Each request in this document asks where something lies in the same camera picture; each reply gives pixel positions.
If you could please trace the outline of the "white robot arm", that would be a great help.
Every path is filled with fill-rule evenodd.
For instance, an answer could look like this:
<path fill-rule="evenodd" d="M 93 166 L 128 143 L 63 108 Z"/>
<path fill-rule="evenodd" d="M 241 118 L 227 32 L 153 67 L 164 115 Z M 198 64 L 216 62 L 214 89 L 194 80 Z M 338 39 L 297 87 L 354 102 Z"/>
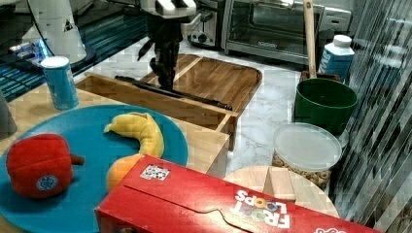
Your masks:
<path fill-rule="evenodd" d="M 108 0 L 119 4 L 133 6 L 139 13 L 147 16 L 149 40 L 140 48 L 138 59 L 141 59 L 154 47 L 150 61 L 153 72 L 157 75 L 160 87 L 173 89 L 175 67 L 177 64 L 180 43 L 184 36 L 182 24 L 196 13 L 194 0 Z"/>

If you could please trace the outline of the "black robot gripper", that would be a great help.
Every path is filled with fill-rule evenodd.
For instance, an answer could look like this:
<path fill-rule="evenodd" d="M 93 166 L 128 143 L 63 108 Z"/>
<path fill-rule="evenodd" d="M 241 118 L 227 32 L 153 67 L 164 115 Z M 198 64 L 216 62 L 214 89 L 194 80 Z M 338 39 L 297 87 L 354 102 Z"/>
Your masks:
<path fill-rule="evenodd" d="M 151 60 L 150 65 L 158 76 L 158 82 L 161 85 L 166 85 L 168 90 L 172 90 L 180 42 L 183 40 L 181 22 L 178 19 L 148 16 L 148 34 L 149 38 L 156 43 L 154 46 L 155 57 Z M 167 43 L 172 43 L 169 46 L 169 55 L 167 49 L 161 46 Z"/>

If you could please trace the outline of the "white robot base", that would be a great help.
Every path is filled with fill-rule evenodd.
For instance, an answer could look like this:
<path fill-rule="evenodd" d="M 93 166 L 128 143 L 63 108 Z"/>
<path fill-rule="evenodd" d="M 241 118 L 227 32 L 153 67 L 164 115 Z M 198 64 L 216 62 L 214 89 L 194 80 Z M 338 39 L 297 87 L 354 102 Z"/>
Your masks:
<path fill-rule="evenodd" d="M 32 17 L 24 43 L 39 43 L 48 56 L 64 56 L 76 70 L 91 62 L 96 51 L 86 45 L 73 17 L 71 0 L 25 0 Z"/>

